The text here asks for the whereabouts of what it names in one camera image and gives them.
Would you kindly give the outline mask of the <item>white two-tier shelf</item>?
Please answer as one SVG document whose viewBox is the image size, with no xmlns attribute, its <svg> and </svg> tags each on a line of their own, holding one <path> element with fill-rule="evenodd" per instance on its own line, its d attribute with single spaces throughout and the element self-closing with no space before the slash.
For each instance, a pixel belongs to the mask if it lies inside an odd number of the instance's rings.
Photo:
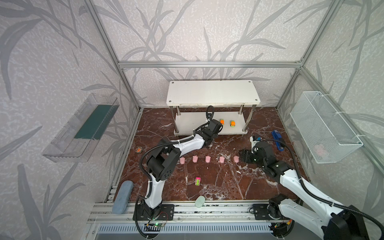
<svg viewBox="0 0 384 240">
<path fill-rule="evenodd" d="M 236 112 L 214 113 L 214 119 L 224 119 L 221 135 L 246 135 L 252 115 L 261 99 L 251 80 L 172 81 L 169 84 L 167 105 L 173 113 L 174 134 L 191 135 L 193 130 L 207 122 L 204 112 L 181 112 L 180 108 L 234 108 Z M 232 128 L 230 121 L 236 122 Z"/>
</svg>

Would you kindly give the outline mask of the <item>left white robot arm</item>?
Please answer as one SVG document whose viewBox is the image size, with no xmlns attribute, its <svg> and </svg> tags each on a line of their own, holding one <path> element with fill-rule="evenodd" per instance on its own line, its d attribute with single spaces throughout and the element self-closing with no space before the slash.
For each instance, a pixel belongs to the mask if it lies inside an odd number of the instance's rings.
<svg viewBox="0 0 384 240">
<path fill-rule="evenodd" d="M 157 146 L 143 154 L 139 168 L 148 178 L 145 196 L 138 196 L 135 203 L 133 219 L 137 221 L 152 220 L 161 214 L 163 189 L 166 180 L 174 172 L 180 157 L 212 144 L 223 129 L 220 121 L 214 119 L 215 108 L 206 109 L 207 122 L 193 130 L 193 134 L 181 140 L 161 139 Z"/>
</svg>

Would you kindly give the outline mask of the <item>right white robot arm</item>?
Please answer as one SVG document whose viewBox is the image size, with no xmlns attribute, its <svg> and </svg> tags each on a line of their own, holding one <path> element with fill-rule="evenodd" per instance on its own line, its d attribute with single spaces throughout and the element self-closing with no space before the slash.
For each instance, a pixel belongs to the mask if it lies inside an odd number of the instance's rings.
<svg viewBox="0 0 384 240">
<path fill-rule="evenodd" d="M 295 155 L 293 166 L 275 157 L 271 140 L 258 139 L 252 149 L 240 150 L 240 161 L 256 164 L 263 172 L 283 187 L 289 189 L 306 203 L 305 208 L 284 195 L 269 200 L 269 215 L 273 219 L 282 217 L 293 220 L 323 240 L 368 240 L 365 220 L 384 230 L 375 218 L 354 206 L 345 206 L 314 187 L 300 174 Z"/>
</svg>

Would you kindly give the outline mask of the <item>blue stapler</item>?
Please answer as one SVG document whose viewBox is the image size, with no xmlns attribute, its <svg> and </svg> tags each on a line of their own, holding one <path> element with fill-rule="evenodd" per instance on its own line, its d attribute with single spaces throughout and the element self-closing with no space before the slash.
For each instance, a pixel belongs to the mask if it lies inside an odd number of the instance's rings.
<svg viewBox="0 0 384 240">
<path fill-rule="evenodd" d="M 286 146 L 286 142 L 283 139 L 281 133 L 277 130 L 273 130 L 272 135 L 273 135 L 273 139 L 275 140 L 277 149 L 281 152 L 284 151 L 285 146 Z"/>
</svg>

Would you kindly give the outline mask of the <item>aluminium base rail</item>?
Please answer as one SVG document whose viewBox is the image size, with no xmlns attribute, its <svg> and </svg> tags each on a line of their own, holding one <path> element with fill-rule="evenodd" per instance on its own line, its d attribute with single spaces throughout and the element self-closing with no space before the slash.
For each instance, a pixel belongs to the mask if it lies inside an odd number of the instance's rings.
<svg viewBox="0 0 384 240">
<path fill-rule="evenodd" d="M 134 220 L 135 203 L 129 202 L 122 214 L 113 214 L 113 205 L 95 204 L 87 220 L 87 238 L 97 234 L 268 233 L 285 236 L 294 222 L 275 220 L 267 211 L 267 200 L 207 201 L 198 208 L 192 201 L 165 202 L 153 220 L 141 215 Z"/>
</svg>

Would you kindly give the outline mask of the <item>pale green oval soap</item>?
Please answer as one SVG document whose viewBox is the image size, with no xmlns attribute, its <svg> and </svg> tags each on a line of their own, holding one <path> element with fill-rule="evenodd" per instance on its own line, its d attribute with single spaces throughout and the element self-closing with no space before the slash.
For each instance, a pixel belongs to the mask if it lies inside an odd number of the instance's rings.
<svg viewBox="0 0 384 240">
<path fill-rule="evenodd" d="M 201 208 L 204 203 L 206 201 L 206 198 L 204 196 L 199 196 L 196 200 L 195 200 L 195 206 L 197 208 Z"/>
</svg>

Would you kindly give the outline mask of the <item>clear plastic wall bin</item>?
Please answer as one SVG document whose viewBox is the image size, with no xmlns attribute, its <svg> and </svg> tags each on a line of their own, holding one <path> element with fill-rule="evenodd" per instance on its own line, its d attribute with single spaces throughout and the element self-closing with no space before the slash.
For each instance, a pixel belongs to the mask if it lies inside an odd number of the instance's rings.
<svg viewBox="0 0 384 240">
<path fill-rule="evenodd" d="M 42 155 L 54 163 L 86 163 L 119 106 L 117 97 L 90 94 Z"/>
</svg>

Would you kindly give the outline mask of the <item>pink item in basket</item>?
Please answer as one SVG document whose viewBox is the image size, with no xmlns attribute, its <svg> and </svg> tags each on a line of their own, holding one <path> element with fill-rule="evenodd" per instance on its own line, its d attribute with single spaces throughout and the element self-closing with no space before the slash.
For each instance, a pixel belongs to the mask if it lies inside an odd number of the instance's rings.
<svg viewBox="0 0 384 240">
<path fill-rule="evenodd" d="M 322 159 L 327 159 L 329 156 L 329 153 L 323 144 L 315 145 L 314 150 L 316 154 Z"/>
</svg>

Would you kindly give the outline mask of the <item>grey blue sponge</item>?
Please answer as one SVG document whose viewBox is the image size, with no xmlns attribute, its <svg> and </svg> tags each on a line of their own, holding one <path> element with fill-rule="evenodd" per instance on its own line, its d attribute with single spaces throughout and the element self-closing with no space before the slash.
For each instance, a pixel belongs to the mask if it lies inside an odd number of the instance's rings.
<svg viewBox="0 0 384 240">
<path fill-rule="evenodd" d="M 122 183 L 112 208 L 113 214 L 119 215 L 125 212 L 128 202 L 130 200 L 133 188 L 134 188 L 134 183 L 132 181 L 124 181 Z"/>
</svg>

